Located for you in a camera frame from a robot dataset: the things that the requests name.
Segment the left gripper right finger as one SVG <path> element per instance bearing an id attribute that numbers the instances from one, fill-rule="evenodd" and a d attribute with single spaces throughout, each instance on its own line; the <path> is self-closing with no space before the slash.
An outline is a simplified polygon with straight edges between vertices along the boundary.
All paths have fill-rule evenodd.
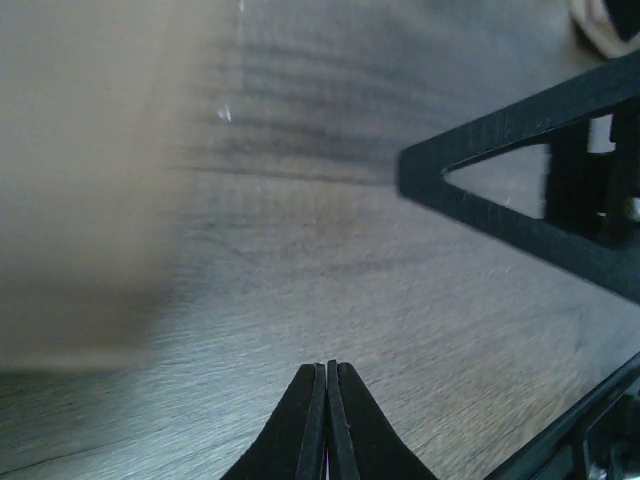
<path id="1" fill-rule="evenodd" d="M 327 364 L 327 452 L 331 479 L 433 479 L 403 443 L 348 362 Z"/>

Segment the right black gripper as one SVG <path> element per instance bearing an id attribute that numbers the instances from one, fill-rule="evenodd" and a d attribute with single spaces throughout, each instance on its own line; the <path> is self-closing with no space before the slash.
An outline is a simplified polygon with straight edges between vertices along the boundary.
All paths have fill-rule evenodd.
<path id="1" fill-rule="evenodd" d="M 533 145 L 549 155 L 540 219 L 446 179 Z M 395 179 L 404 198 L 637 302 L 639 54 L 402 150 Z"/>

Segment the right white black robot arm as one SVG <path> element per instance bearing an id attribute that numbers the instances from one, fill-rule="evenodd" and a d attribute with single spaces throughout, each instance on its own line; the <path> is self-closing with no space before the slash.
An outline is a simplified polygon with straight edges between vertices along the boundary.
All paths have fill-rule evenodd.
<path id="1" fill-rule="evenodd" d="M 614 294 L 639 298 L 639 5 L 573 1 L 598 68 L 401 151 L 398 193 Z M 507 152 L 548 152 L 535 219 L 447 175 Z"/>

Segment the brown cardboard box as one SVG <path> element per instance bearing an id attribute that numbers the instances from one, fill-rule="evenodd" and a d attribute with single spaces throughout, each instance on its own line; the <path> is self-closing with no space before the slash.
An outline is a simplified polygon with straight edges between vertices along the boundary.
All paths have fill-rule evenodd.
<path id="1" fill-rule="evenodd" d="M 166 303 L 221 1 L 1 5 L 1 367 L 121 368 Z"/>

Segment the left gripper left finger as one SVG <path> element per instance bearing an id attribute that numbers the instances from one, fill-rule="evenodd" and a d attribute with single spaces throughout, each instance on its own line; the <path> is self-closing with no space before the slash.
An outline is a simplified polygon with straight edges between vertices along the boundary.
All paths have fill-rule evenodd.
<path id="1" fill-rule="evenodd" d="M 325 397 L 325 366 L 301 365 L 256 440 L 222 479 L 322 479 Z"/>

